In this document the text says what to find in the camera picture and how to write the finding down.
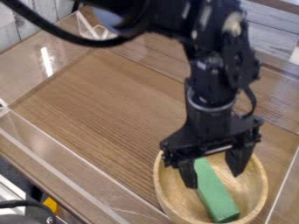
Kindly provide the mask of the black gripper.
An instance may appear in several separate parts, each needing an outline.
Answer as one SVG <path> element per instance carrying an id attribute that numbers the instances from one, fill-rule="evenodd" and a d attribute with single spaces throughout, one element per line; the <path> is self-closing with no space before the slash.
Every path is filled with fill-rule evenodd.
<path id="1" fill-rule="evenodd" d="M 247 168 L 257 142 L 260 141 L 260 117 L 232 112 L 235 101 L 219 108 L 200 102 L 192 89 L 185 89 L 185 122 L 160 142 L 165 166 L 179 168 L 187 188 L 197 188 L 193 160 L 225 149 L 225 162 L 232 176 Z"/>

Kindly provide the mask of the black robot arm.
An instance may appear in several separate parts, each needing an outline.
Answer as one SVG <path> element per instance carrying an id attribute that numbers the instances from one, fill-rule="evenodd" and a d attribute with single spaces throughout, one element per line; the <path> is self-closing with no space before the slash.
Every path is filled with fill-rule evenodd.
<path id="1" fill-rule="evenodd" d="M 179 170 L 183 183 L 195 188 L 195 160 L 225 147 L 228 168 L 240 175 L 260 141 L 263 121 L 253 111 L 233 111 L 240 92 L 257 104 L 249 85 L 260 71 L 239 0 L 81 1 L 116 34 L 111 45 L 152 32 L 183 46 L 191 66 L 184 80 L 185 121 L 160 142 L 163 163 Z"/>

